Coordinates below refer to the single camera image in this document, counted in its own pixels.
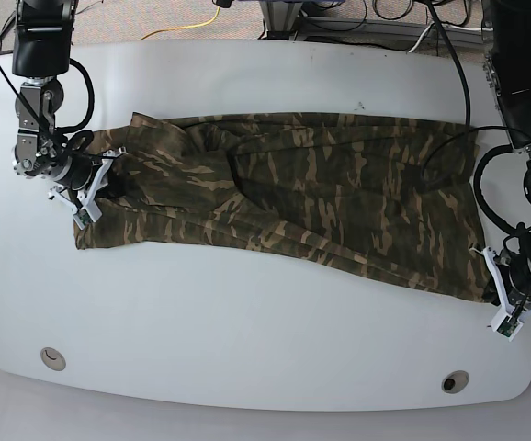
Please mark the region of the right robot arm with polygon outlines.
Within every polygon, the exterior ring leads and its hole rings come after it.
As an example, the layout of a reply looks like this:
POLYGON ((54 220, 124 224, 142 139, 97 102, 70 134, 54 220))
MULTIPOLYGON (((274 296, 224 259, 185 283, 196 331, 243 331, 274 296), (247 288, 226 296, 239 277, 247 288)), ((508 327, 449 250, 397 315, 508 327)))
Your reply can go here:
POLYGON ((49 197, 61 201, 78 228, 84 229, 102 216, 97 195, 119 196, 111 167, 126 150, 88 150, 94 140, 87 125, 94 113, 95 91, 87 70, 70 55, 77 8, 75 1, 17 2, 12 72, 24 81, 16 91, 18 132, 13 166, 18 175, 52 181, 49 197), (56 113, 64 91, 58 77, 70 68, 85 81, 86 112, 79 123, 60 127, 56 113))

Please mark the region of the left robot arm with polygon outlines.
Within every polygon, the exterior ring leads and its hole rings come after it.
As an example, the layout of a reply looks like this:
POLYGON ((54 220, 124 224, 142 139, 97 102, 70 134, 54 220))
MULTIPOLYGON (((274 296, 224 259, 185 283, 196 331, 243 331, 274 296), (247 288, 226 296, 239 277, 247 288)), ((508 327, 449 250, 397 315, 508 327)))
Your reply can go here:
POLYGON ((513 339, 531 314, 531 225, 512 226, 498 216, 482 195, 481 177, 493 158, 527 154, 523 190, 531 204, 531 1, 485 1, 482 12, 485 70, 509 142, 490 149, 480 159, 473 190, 486 217, 508 240, 518 241, 515 252, 508 248, 495 252, 490 247, 481 251, 491 273, 488 289, 498 298, 499 310, 491 328, 513 339))

